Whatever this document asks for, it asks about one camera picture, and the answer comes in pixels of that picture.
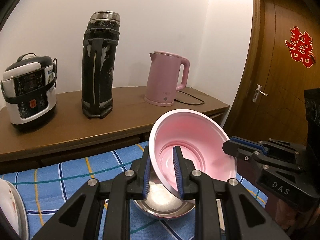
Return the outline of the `person's right hand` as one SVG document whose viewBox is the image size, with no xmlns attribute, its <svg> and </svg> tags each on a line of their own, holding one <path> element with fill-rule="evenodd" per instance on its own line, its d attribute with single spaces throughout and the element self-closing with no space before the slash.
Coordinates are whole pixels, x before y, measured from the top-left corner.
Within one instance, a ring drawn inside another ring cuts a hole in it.
<svg viewBox="0 0 320 240">
<path fill-rule="evenodd" d="M 278 200 L 275 221 L 283 229 L 296 227 L 298 229 L 311 226 L 319 217 L 319 207 L 308 211 L 307 213 L 299 213 L 283 200 Z"/>
</svg>

